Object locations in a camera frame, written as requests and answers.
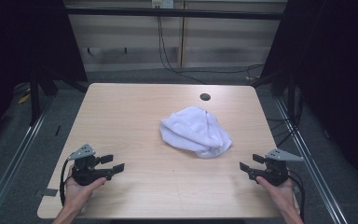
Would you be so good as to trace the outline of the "yellow object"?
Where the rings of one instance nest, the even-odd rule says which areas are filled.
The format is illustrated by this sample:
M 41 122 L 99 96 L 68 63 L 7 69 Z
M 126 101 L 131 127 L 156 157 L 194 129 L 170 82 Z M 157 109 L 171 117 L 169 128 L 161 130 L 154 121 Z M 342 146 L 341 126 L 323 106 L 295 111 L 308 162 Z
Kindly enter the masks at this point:
M 22 95 L 22 97 L 20 98 L 20 100 L 18 101 L 18 104 L 25 103 L 30 96 L 31 96 L 31 89 L 27 89 L 25 93 Z

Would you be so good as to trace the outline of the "dark grey tape strip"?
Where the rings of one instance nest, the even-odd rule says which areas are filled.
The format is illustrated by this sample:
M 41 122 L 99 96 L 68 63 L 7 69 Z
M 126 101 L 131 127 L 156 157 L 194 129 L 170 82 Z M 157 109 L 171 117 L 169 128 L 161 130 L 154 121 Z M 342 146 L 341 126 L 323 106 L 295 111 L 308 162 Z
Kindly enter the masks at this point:
M 55 197 L 58 193 L 57 189 L 39 189 L 35 192 L 34 196 L 38 198 L 43 198 L 45 196 Z

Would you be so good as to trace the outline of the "person's right hand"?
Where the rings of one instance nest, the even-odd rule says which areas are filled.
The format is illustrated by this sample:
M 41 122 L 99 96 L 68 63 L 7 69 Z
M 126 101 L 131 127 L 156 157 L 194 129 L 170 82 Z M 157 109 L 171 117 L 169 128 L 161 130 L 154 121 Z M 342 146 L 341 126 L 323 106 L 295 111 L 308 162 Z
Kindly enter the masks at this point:
M 262 176 L 258 176 L 256 182 L 267 191 L 282 216 L 298 216 L 294 201 L 293 182 L 290 179 L 287 179 L 279 187 L 271 185 Z

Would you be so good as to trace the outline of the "person's left hand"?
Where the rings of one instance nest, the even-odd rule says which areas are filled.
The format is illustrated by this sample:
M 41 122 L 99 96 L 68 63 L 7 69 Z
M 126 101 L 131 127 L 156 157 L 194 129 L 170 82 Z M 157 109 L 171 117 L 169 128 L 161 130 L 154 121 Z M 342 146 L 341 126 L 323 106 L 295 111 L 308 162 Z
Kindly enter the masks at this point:
M 78 215 L 92 196 L 93 191 L 104 185 L 106 181 L 105 177 L 101 177 L 87 186 L 81 186 L 72 178 L 72 169 L 69 169 L 65 181 L 66 194 L 63 207 L 71 214 Z

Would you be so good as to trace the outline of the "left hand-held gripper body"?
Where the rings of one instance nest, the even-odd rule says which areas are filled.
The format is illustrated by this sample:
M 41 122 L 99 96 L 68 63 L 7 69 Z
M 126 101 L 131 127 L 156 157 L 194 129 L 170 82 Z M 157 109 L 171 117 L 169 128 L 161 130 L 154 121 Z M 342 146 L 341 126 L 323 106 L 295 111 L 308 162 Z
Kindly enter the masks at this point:
M 95 157 L 95 154 L 96 151 L 89 144 L 85 144 L 67 158 L 68 161 L 75 163 L 72 168 L 72 178 L 77 184 L 87 186 L 101 177 L 105 177 L 107 180 L 112 178 L 112 168 L 96 169 L 96 166 L 101 164 L 101 157 Z

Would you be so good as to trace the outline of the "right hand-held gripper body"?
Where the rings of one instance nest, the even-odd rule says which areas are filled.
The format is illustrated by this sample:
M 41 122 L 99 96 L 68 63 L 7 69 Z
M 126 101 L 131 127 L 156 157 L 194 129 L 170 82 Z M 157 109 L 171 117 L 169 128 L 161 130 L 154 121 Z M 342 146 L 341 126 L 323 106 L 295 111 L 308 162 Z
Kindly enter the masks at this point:
M 286 163 L 288 161 L 303 161 L 303 158 L 287 151 L 275 148 L 268 152 L 265 156 L 265 170 L 250 168 L 247 173 L 251 180 L 255 180 L 258 176 L 264 177 L 271 185 L 278 187 L 284 183 L 288 177 L 288 169 Z

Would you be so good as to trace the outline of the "aluminium floor rail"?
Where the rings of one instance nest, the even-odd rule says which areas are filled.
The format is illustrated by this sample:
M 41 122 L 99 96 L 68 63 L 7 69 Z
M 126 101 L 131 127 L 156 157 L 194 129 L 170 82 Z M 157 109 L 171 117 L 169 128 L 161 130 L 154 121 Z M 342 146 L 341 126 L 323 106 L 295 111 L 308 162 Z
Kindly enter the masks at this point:
M 12 185 L 13 179 L 20 170 L 24 158 L 28 154 L 31 145 L 44 122 L 46 113 L 48 112 L 50 105 L 51 101 L 48 101 L 46 105 L 41 109 L 40 115 L 36 117 L 34 123 L 28 127 L 27 132 L 22 138 L 16 153 L 10 161 L 10 164 L 7 166 L 3 176 L 0 178 L 0 207 L 3 203 L 3 200 L 7 196 L 7 193 Z
M 332 218 L 335 224 L 348 224 L 348 221 L 345 218 L 343 211 L 341 210 L 341 207 L 336 200 L 336 197 L 333 195 L 331 189 L 328 187 L 300 131 L 289 120 L 289 112 L 286 105 L 284 104 L 283 99 L 278 97 L 275 99 L 275 103 L 282 115 L 282 118 L 286 123 L 289 133 L 291 134 L 296 144 L 297 150 L 299 151 L 300 155 L 304 159 L 304 163 L 310 173 L 310 176 L 315 184 L 316 189 L 318 190 L 318 192 L 322 197 L 322 200 L 330 217 Z

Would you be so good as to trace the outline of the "black horizontal bar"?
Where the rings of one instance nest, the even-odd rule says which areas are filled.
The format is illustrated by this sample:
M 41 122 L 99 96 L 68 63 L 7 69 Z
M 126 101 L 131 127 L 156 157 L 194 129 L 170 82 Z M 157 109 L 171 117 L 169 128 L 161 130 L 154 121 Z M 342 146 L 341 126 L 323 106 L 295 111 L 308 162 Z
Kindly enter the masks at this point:
M 177 18 L 214 18 L 280 21 L 286 19 L 283 13 L 212 11 L 193 9 L 153 9 L 153 8 L 99 8 L 99 7 L 66 7 L 67 14 L 76 15 L 109 15 L 109 16 L 152 16 Z

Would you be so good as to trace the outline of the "black curtain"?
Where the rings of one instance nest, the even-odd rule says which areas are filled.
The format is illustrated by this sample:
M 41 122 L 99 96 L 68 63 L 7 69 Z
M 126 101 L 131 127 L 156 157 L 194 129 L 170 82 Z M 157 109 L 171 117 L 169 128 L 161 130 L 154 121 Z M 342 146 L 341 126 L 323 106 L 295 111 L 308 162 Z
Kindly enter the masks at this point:
M 358 171 L 358 0 L 287 0 L 262 77 L 291 80 Z
M 22 82 L 37 77 L 46 91 L 53 78 L 87 75 L 63 0 L 0 0 L 0 118 Z

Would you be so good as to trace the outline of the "white cloth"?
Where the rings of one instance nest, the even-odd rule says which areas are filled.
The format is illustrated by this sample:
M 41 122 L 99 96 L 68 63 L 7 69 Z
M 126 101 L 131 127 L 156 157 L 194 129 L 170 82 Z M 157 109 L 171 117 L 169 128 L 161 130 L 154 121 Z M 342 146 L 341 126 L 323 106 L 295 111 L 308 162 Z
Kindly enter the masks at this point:
M 164 142 L 172 147 L 193 151 L 203 159 L 219 157 L 232 144 L 217 118 L 196 106 L 172 113 L 160 122 L 159 129 Z

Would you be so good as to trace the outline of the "black metal stand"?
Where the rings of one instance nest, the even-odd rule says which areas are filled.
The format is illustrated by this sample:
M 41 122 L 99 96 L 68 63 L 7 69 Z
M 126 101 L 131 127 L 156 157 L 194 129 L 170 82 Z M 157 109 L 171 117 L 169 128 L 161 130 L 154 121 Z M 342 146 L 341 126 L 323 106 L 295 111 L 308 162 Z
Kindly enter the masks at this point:
M 282 97 L 284 93 L 287 96 L 286 111 L 288 118 L 294 122 L 296 118 L 295 102 L 296 102 L 296 83 L 292 72 L 288 70 L 275 70 L 250 82 L 250 86 L 258 88 L 262 85 L 270 84 L 270 91 L 273 96 Z
M 47 96 L 55 95 L 58 92 L 58 88 L 54 83 L 55 80 L 60 80 L 80 92 L 86 92 L 88 89 L 69 77 L 47 68 L 46 66 L 35 66 L 30 74 L 30 96 L 32 105 L 31 126 L 36 124 L 42 114 L 39 89 L 42 89 Z

